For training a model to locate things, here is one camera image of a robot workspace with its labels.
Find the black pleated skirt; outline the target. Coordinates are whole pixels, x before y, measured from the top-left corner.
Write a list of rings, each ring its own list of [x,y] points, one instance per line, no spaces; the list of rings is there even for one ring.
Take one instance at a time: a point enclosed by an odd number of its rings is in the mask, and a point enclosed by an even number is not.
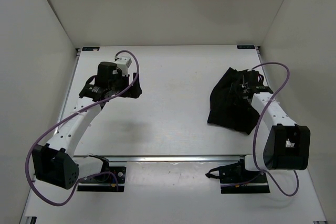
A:
[[[249,135],[257,124],[259,113],[251,106],[249,98],[230,93],[232,77],[236,72],[238,70],[228,68],[213,88],[207,123]]]

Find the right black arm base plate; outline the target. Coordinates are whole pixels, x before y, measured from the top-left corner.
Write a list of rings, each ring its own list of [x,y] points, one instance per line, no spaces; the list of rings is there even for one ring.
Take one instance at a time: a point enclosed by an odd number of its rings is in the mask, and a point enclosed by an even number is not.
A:
[[[242,159],[236,163],[210,169],[205,176],[218,179],[221,194],[268,194],[267,176],[262,172],[248,171]]]

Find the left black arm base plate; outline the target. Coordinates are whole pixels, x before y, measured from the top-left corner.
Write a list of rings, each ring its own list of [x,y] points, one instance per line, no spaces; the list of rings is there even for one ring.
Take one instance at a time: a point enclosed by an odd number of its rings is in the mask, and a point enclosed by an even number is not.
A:
[[[82,179],[77,185],[79,192],[98,192],[98,193],[122,193],[125,189],[125,181],[127,175],[126,162],[109,162],[105,165],[103,172],[111,172],[111,174],[103,174],[96,177]]]

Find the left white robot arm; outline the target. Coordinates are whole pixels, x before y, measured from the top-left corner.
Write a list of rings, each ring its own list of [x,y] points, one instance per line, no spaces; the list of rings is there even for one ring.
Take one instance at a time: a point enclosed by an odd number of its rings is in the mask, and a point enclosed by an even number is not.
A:
[[[48,184],[71,189],[78,180],[93,176],[98,181],[109,177],[108,161],[97,155],[75,158],[75,150],[87,128],[106,103],[117,97],[137,99],[142,90],[139,73],[129,79],[130,57],[116,57],[113,62],[102,61],[97,73],[87,79],[71,114],[57,126],[45,144],[35,144],[27,160],[33,162],[35,176]]]

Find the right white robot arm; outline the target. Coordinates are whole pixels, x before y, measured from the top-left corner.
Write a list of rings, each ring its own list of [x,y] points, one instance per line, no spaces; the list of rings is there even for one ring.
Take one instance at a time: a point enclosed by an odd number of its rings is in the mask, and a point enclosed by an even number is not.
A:
[[[277,92],[264,85],[256,70],[234,71],[228,90],[229,122],[236,131],[253,134],[252,153],[235,169],[248,182],[254,173],[305,170],[308,167],[310,130],[297,124],[276,101]]]

